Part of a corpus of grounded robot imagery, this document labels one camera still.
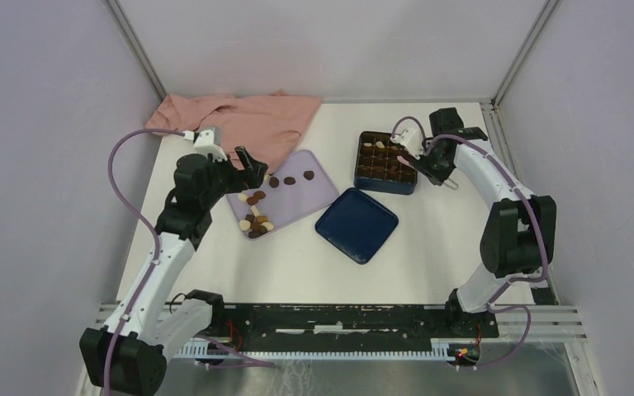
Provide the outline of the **pink handled metal tongs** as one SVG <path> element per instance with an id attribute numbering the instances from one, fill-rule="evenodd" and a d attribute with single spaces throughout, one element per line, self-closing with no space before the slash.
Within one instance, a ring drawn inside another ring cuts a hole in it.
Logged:
<path id="1" fill-rule="evenodd" d="M 447 167 L 448 179 L 443 183 L 442 186 L 445 186 L 446 188 L 454 191 L 459 188 L 459 184 L 451 179 L 451 175 L 456 169 L 455 165 L 451 161 L 445 158 L 439 158 L 433 154 L 429 154 L 428 156 L 422 155 L 420 159 L 417 160 L 416 167 L 412 168 L 415 170 L 415 168 L 417 167 Z"/>

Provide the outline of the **lilac plastic tray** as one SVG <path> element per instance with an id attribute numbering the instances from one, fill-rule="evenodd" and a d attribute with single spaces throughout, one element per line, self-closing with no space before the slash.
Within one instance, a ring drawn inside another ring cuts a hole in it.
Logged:
<path id="1" fill-rule="evenodd" d="M 306 171 L 313 171 L 315 177 L 307 181 L 303 177 Z M 281 183 L 271 188 L 268 181 L 277 177 Z M 294 177 L 294 185 L 286 185 L 284 179 Z M 269 233 L 295 223 L 297 220 L 329 206 L 338 198 L 337 187 L 323 169 L 317 157 L 309 150 L 298 150 L 257 189 L 243 191 L 227 196 L 235 218 L 249 220 L 251 229 L 240 231 L 248 239 L 258 239 Z M 271 222 L 275 229 L 267 231 L 261 223 Z"/>

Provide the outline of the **dark blue chocolate box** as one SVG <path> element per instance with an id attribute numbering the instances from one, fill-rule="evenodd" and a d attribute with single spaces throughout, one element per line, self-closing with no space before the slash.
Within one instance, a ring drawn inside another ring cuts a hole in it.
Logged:
<path id="1" fill-rule="evenodd" d="M 383 149 L 375 146 L 381 141 Z M 375 191 L 409 196 L 418 185 L 418 173 L 405 166 L 397 157 L 406 151 L 390 151 L 390 134 L 375 131 L 363 131 L 358 137 L 356 165 L 353 173 L 353 186 L 359 190 Z"/>

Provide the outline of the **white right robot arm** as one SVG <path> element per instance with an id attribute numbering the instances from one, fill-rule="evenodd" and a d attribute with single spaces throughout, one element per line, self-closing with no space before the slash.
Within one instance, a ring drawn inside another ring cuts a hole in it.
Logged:
<path id="1" fill-rule="evenodd" d="M 462 172 L 489 213 L 480 240 L 480 265 L 445 304 L 443 323 L 455 337 L 472 331 L 483 314 L 497 314 L 497 300 L 516 283 L 537 284 L 549 275 L 554 252 L 557 206 L 524 186 L 495 154 L 485 132 L 466 127 L 454 107 L 429 116 L 431 131 L 412 117 L 395 122 L 390 141 L 404 150 L 405 164 L 435 186 Z"/>

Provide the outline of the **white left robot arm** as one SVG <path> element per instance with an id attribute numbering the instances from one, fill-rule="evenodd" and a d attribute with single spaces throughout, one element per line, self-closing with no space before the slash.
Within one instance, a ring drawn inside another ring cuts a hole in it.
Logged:
<path id="1" fill-rule="evenodd" d="M 225 329 L 224 300 L 211 292 L 193 290 L 168 318 L 160 315 L 211 226 L 214 205 L 264 181 L 267 164 L 252 158 L 243 146 L 235 152 L 240 169 L 221 158 L 219 148 L 200 149 L 177 160 L 174 187 L 152 229 L 154 244 L 140 273 L 104 324 L 81 336 L 89 378 L 104 394 L 155 394 L 168 363 L 187 342 L 199 332 L 212 337 Z"/>

